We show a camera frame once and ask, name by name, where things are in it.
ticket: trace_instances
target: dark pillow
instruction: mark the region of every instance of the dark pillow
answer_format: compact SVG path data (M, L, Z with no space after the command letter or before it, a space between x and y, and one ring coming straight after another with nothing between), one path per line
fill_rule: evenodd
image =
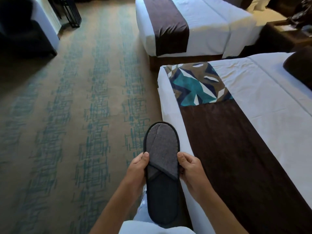
M246 10L253 0L224 0L224 1L232 4L233 6Z
M295 52L283 64L292 76L312 90L312 47L307 46Z

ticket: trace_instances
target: hand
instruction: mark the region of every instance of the hand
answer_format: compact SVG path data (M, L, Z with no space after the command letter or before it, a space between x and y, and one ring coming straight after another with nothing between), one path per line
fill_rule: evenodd
M205 193L212 186L205 174L201 161L188 153L178 152L177 159L182 166L180 178L185 182L192 197L201 205Z
M142 194L143 186L146 184L144 169L149 163L149 153L140 153L130 163L126 176L120 183L125 188L127 194L131 197L132 202L136 201Z

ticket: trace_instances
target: nightstand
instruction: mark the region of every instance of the nightstand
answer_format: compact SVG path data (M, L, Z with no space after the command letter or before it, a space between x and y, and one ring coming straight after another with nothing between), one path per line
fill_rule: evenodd
M255 44L257 52L295 52L302 47L312 46L312 37L308 37L301 30L280 31L275 27L289 24L289 20L268 22Z

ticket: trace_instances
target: slipper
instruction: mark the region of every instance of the slipper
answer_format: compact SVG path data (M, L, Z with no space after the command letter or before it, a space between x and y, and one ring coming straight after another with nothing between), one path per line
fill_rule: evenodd
M147 207L156 224L170 224L178 212L180 142L176 130L166 122L157 122L147 130L144 152L150 154L145 169Z

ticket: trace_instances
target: patterned carpet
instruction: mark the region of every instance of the patterned carpet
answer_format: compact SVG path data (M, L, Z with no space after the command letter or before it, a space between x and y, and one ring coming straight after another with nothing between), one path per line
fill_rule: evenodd
M0 57L0 233L87 234L161 120L135 0L78 9L57 57Z

